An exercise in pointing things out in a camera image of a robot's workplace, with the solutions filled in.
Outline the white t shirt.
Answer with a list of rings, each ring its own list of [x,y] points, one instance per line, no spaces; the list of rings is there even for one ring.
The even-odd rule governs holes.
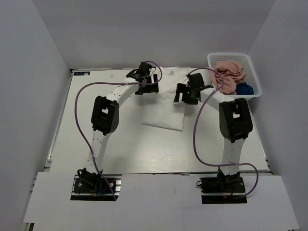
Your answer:
[[[159,92],[143,96],[144,107],[141,124],[151,127],[183,131],[185,103],[174,103],[178,83],[186,84],[189,73],[185,68],[162,68],[163,78],[158,83]]]

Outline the pink t shirt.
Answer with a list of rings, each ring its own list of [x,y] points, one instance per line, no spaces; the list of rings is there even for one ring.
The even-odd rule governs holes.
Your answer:
[[[236,95],[236,86],[244,82],[246,73],[242,65],[234,60],[217,61],[213,68],[215,72],[210,71],[210,76],[215,88],[226,95]]]

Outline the blue t shirt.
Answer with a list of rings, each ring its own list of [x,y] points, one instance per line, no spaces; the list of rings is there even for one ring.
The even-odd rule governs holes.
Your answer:
[[[237,84],[235,92],[237,95],[254,95],[254,89],[246,82]]]

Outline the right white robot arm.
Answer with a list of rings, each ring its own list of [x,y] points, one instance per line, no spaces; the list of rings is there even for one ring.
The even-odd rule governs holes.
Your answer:
[[[224,138],[223,156],[218,167],[218,181],[221,185],[237,182],[240,177],[240,157],[245,140],[253,130],[253,123],[247,100],[229,97],[210,85],[205,85],[200,73],[187,75],[186,84],[178,83],[174,102],[197,105],[202,102],[218,111],[219,129]]]

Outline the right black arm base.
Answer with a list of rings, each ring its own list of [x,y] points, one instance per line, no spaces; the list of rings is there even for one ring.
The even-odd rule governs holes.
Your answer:
[[[243,178],[223,188],[217,177],[203,177],[196,182],[201,189],[201,199],[204,205],[247,204]]]

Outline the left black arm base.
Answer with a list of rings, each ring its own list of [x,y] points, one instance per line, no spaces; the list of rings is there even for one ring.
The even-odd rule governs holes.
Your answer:
[[[79,169],[74,177],[71,201],[115,201],[121,190],[121,176],[106,176]]]

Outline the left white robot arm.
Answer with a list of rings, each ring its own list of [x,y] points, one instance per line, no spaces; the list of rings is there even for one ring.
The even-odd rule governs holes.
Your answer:
[[[138,69],[130,71],[123,82],[103,82],[103,85],[115,85],[116,88],[106,96],[97,96],[91,115],[93,129],[92,141],[89,142],[82,132],[77,118],[77,102],[81,92],[89,86],[98,85],[98,82],[83,86],[77,93],[74,105],[74,116],[77,128],[90,149],[87,163],[82,170],[78,170],[79,178],[89,186],[97,188],[105,177],[101,167],[108,140],[119,125],[119,108],[132,95],[158,93],[158,82],[162,79],[154,74],[153,68],[160,67],[152,62],[141,62]]]

